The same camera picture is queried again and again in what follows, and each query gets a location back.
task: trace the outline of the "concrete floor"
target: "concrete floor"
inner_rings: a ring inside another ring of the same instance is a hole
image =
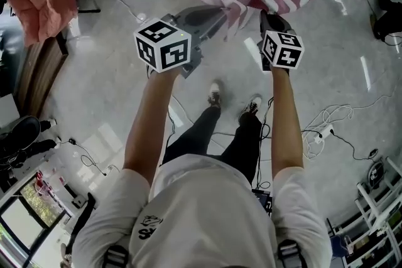
[[[74,137],[108,173],[104,177],[94,167],[83,166],[79,158],[83,151],[77,147],[64,144],[56,152],[71,185],[81,193],[92,190],[96,197],[102,198],[117,173],[108,165],[122,166],[125,140],[141,99],[146,73],[135,50],[133,31],[139,26],[135,18],[115,0],[80,0],[82,9],[93,6],[93,1],[102,12],[79,15],[80,31],[75,28],[70,32],[67,41],[70,56],[55,81],[43,117],[55,117],[58,126],[51,129],[53,135],[59,134],[63,141]],[[200,0],[124,1],[149,18],[201,4]],[[297,12],[284,15],[306,47],[299,69],[290,73],[301,128],[329,105],[366,106],[383,94],[390,95],[399,84],[402,56],[395,47],[374,39],[369,14],[366,0],[311,0]],[[191,120],[206,108],[208,89],[216,78],[225,85],[224,112],[217,131],[234,133],[238,113],[255,93],[264,99],[262,118],[272,96],[272,79],[262,74],[244,45],[249,37],[258,41],[258,29],[255,16],[229,42],[223,40],[225,31],[219,31],[203,45],[202,65],[188,79],[177,80],[173,93]],[[362,56],[367,61],[370,88]],[[402,107],[401,91],[398,86],[392,98],[382,98],[370,108],[355,110],[352,119],[334,125],[338,135],[353,143],[357,158],[367,157],[374,148],[381,155],[399,158],[402,132],[397,111]],[[173,101],[172,107],[184,122],[174,140],[191,124]],[[346,113],[343,111],[334,118],[342,118]],[[167,121],[166,137],[170,129]],[[227,146],[231,138],[215,135],[214,140]],[[219,154],[222,148],[211,142],[209,152]],[[269,140],[262,146],[262,160],[267,159],[270,159]],[[370,164],[353,160],[351,147],[334,137],[326,140],[323,153],[314,161],[305,159],[307,176],[315,187],[323,217],[339,223],[357,213],[356,183],[366,176]],[[270,166],[269,161],[261,164],[264,181],[271,181]]]

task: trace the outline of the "white t-shirt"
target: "white t-shirt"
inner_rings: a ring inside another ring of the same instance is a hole
[[[75,268],[102,267],[111,245],[128,247],[136,268],[280,267],[278,243],[298,243],[309,268],[329,267],[332,250],[307,191],[304,170],[273,181],[272,219],[238,170],[188,154],[159,168],[152,188],[121,171],[73,245]]]

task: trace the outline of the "white cube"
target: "white cube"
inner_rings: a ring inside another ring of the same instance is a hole
[[[277,31],[267,31],[263,53],[273,66],[295,70],[304,54],[302,38]]]
[[[134,32],[138,56],[158,73],[190,61],[191,35],[160,19]]]

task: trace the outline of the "gray floor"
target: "gray floor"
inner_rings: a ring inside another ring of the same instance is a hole
[[[80,33],[75,30],[68,39],[70,56],[55,81],[44,116],[51,115],[58,121],[49,136],[59,134],[63,141],[74,137],[108,173],[103,177],[94,167],[83,166],[79,158],[83,151],[69,144],[56,153],[72,185],[82,193],[89,188],[102,198],[117,173],[108,165],[122,165],[123,145],[141,99],[146,73],[137,58],[133,40],[133,31],[139,26],[136,20],[115,0],[80,0],[83,8],[93,6],[92,1],[102,12],[79,15]],[[185,7],[201,4],[200,0],[124,1],[148,17],[175,14]],[[302,128],[329,105],[366,106],[383,94],[390,95],[399,84],[401,55],[395,47],[373,38],[367,1],[341,2],[343,5],[334,0],[312,0],[297,12],[285,15],[306,47],[299,69],[291,72]],[[263,116],[272,96],[272,79],[262,74],[244,45],[249,37],[258,41],[258,29],[255,16],[229,42],[223,40],[225,33],[221,30],[202,48],[205,55],[202,65],[188,79],[177,80],[174,95],[191,120],[206,108],[208,89],[216,78],[225,85],[224,112],[217,131],[234,133],[238,113],[255,93],[264,98],[260,115]],[[367,61],[370,89],[362,56]],[[365,158],[376,147],[380,154],[398,159],[402,132],[397,111],[401,110],[401,91],[398,86],[392,98],[382,98],[370,108],[355,110],[352,119],[335,123],[336,133],[356,147],[357,158]],[[172,101],[172,107],[184,122],[174,139],[190,122],[176,102]],[[346,113],[344,110],[334,115],[334,119]],[[168,121],[166,136],[170,128]],[[215,135],[214,140],[227,146],[231,139]],[[269,145],[265,140],[262,160],[270,159]],[[222,148],[211,142],[210,152],[221,153]],[[271,181],[270,166],[269,161],[262,162],[264,180]],[[365,177],[369,166],[369,161],[353,160],[350,146],[334,137],[326,140],[322,154],[314,161],[305,160],[308,179],[315,187],[323,217],[338,223],[357,212],[356,183]]]

